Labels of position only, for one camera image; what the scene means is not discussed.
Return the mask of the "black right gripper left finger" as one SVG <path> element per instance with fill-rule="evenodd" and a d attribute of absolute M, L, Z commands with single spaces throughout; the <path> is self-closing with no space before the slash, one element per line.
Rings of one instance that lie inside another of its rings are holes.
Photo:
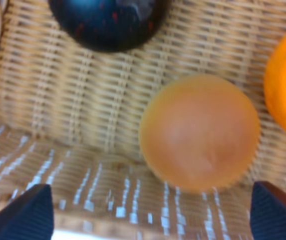
<path fill-rule="evenodd" d="M 54 232 L 51 186 L 36 184 L 0 211 L 0 240 L 50 240 Z"/>

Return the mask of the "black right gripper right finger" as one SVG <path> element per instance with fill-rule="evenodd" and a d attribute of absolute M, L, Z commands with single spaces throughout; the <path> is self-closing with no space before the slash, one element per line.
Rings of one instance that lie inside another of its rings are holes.
<path fill-rule="evenodd" d="M 254 183 L 250 229 L 255 240 L 286 240 L 286 193 L 267 181 Z"/>

